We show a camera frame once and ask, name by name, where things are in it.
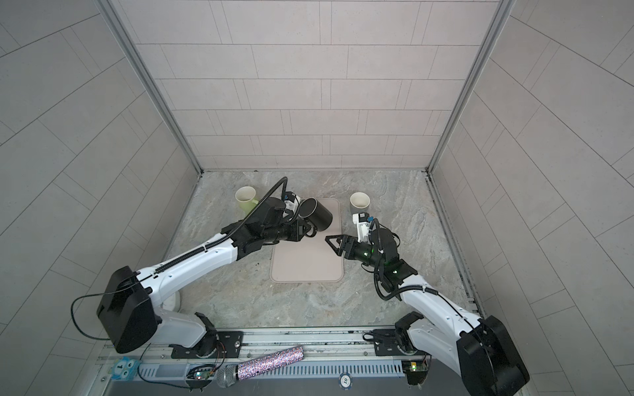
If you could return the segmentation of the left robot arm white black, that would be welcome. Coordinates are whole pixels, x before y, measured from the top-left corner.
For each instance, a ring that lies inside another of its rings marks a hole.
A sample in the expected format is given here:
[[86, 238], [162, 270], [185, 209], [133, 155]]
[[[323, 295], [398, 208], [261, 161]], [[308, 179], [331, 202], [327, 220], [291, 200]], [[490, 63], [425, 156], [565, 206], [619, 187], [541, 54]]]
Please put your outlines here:
[[138, 271], [128, 266], [115, 271], [97, 307], [97, 317], [119, 354], [145, 344], [167, 344], [184, 348], [190, 356], [210, 356], [218, 343], [211, 320], [202, 313], [166, 310], [163, 302], [186, 285], [263, 246], [299, 242], [316, 234], [316, 225], [290, 212], [284, 201], [267, 198], [241, 221], [169, 261]]

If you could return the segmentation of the light green mug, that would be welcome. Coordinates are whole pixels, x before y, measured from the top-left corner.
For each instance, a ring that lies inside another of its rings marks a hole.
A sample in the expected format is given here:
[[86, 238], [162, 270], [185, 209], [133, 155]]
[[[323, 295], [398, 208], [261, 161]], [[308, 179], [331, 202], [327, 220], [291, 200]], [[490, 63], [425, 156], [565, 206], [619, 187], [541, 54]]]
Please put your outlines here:
[[252, 186], [242, 186], [236, 191], [234, 198], [245, 215], [250, 214], [259, 204], [257, 191]]

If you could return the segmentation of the grey mug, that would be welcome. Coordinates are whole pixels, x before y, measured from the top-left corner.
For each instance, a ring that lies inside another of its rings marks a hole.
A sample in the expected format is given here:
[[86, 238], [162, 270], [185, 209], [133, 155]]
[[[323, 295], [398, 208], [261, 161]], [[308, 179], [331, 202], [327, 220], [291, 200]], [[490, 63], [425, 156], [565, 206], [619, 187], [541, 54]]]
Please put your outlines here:
[[361, 191], [351, 194], [349, 198], [350, 211], [353, 215], [368, 212], [370, 204], [371, 199], [368, 194]]

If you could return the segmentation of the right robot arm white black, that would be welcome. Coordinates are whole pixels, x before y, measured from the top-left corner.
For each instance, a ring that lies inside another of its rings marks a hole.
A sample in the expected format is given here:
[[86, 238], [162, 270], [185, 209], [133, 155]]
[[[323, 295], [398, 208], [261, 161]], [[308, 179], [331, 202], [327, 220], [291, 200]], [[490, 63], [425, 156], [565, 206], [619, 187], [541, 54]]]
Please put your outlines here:
[[392, 232], [373, 230], [366, 242], [347, 234], [325, 241], [336, 255], [371, 267], [382, 300], [397, 298], [412, 308], [395, 326], [402, 351], [436, 358], [471, 395], [514, 395], [528, 384], [530, 374], [505, 325], [464, 310], [429, 285], [400, 257]]

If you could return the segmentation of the black mug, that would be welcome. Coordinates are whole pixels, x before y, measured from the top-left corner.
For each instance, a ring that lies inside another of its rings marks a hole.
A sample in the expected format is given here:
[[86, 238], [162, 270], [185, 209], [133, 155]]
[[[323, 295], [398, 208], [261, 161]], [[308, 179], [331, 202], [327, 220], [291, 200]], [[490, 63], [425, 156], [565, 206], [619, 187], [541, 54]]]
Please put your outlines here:
[[317, 232], [326, 231], [334, 218], [332, 213], [315, 198], [307, 198], [300, 203], [299, 217], [311, 223]]

